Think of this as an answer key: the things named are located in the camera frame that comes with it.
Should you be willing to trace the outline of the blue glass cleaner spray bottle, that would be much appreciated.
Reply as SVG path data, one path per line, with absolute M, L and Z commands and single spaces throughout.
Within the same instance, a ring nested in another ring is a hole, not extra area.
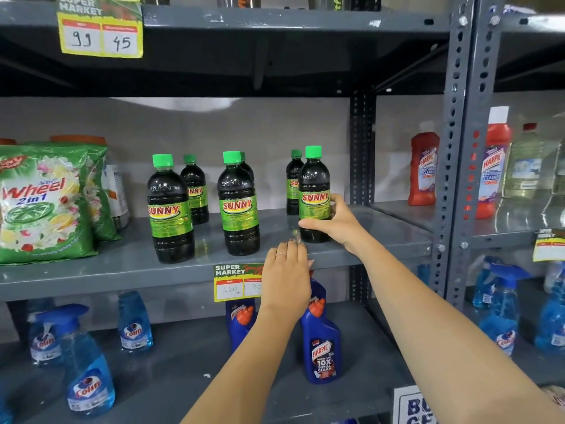
M 64 367 L 64 397 L 71 413 L 96 417 L 112 408 L 115 388 L 105 356 L 95 339 L 81 328 L 89 307 L 67 304 L 36 314 L 36 320 L 55 328 Z
M 518 282 L 530 279 L 532 275 L 517 265 L 507 263 L 491 263 L 491 273 L 496 277 L 495 289 L 489 313 L 478 326 L 507 357 L 511 357 L 518 337 Z
M 565 357 L 565 261 L 541 310 L 534 344 L 546 354 Z
M 480 262 L 472 299 L 472 305 L 477 309 L 487 309 L 491 305 L 498 283 L 498 276 L 491 270 L 493 263 L 504 263 L 504 259 L 500 256 L 484 256 Z
M 37 320 L 36 315 L 55 307 L 52 297 L 27 302 L 28 345 L 35 367 L 54 367 L 62 362 L 61 348 L 54 326 Z

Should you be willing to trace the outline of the white sign with blue letters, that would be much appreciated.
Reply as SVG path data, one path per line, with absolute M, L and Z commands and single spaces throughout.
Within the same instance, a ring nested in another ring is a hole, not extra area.
M 417 385 L 395 388 L 390 424 L 430 424 L 433 413 Z

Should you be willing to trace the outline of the blue toilet cleaner bottle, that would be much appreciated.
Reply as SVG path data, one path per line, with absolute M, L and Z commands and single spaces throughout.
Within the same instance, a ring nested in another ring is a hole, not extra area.
M 305 374 L 314 385 L 336 381 L 343 376 L 340 329 L 325 315 L 325 299 L 315 299 L 300 319 Z
M 322 284 L 320 284 L 317 280 L 311 277 L 310 285 L 311 285 L 311 298 L 308 302 L 308 306 L 310 306 L 312 303 L 320 299 L 326 300 L 327 292 Z
M 225 303 L 225 315 L 232 354 L 253 327 L 257 320 L 257 314 L 255 298 L 236 299 Z

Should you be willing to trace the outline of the dark green-capped cleaner bottle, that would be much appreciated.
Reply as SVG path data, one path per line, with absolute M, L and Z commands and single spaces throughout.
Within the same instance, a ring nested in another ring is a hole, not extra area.
M 298 178 L 300 220 L 329 220 L 330 173 L 321 161 L 321 146 L 305 147 L 305 156 Z

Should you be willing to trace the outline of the red toilet cleaner bottle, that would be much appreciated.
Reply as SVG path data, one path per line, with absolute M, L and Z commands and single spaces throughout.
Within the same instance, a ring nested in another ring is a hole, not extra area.
M 432 206 L 436 202 L 437 153 L 440 137 L 424 126 L 411 139 L 410 206 Z

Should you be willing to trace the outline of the blue glass cleaner refill bottle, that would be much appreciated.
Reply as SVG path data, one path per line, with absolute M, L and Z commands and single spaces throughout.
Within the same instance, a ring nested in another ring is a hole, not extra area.
M 122 351 L 139 354 L 153 346 L 152 327 L 145 302 L 138 291 L 123 291 L 118 295 L 118 332 Z

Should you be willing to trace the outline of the person's left hand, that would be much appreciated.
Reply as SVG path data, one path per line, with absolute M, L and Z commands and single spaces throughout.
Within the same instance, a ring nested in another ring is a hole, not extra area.
M 299 250 L 298 262 L 286 262 L 288 241 L 272 248 L 277 250 L 276 261 L 272 266 L 264 265 L 259 316 L 295 323 L 305 312 L 311 298 L 310 275 L 305 244 L 295 240 Z

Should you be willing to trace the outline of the group of dark cleaner bottles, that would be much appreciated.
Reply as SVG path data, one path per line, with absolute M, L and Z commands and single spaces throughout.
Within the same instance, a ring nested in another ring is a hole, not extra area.
M 223 161 L 217 193 L 225 245 L 231 256 L 250 256 L 260 248 L 255 184 L 239 151 L 224 151 Z M 154 247 L 160 262 L 184 262 L 195 254 L 188 187 L 173 171 L 171 154 L 154 154 L 152 162 L 156 172 L 147 182 L 147 210 Z

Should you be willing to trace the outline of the small yellow price tag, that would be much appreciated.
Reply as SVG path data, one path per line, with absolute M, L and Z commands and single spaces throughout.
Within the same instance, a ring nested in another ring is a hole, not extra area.
M 542 228 L 533 248 L 533 262 L 565 262 L 565 228 Z

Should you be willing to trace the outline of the clear liquid bottle red cap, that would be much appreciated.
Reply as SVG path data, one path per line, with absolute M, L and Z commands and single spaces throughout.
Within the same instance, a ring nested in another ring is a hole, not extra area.
M 503 181 L 503 199 L 533 199 L 540 181 L 544 141 L 538 123 L 523 124 L 509 147 Z

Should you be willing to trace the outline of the person's right hand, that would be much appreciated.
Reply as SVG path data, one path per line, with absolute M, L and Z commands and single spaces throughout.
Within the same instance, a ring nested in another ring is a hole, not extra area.
M 355 218 L 342 196 L 331 194 L 332 214 L 329 220 L 335 223 L 334 233 L 325 233 L 331 239 L 342 244 L 351 254 L 360 257 L 361 247 L 365 245 L 369 235 Z

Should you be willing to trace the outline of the person's right forearm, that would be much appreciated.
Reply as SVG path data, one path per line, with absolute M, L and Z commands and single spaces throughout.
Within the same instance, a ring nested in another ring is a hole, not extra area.
M 364 264 L 394 339 L 439 424 L 565 424 L 565 413 L 467 317 L 362 228 Z

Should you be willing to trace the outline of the green and yellow price tag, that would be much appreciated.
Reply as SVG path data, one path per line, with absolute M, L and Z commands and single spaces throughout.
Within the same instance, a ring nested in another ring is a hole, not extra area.
M 214 302 L 262 295 L 263 263 L 216 264 L 213 268 Z

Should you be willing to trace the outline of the red white-capped cleaner bottle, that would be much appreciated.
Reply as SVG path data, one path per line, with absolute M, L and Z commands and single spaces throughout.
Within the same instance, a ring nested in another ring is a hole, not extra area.
M 507 123 L 509 106 L 491 107 L 485 138 L 484 159 L 478 188 L 476 220 L 491 219 L 496 213 L 499 184 L 512 132 Z

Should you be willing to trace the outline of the person's left forearm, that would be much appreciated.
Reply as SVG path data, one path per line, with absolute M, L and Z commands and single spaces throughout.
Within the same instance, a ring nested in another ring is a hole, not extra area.
M 260 424 L 292 331 L 310 294 L 268 304 L 242 343 L 179 424 Z

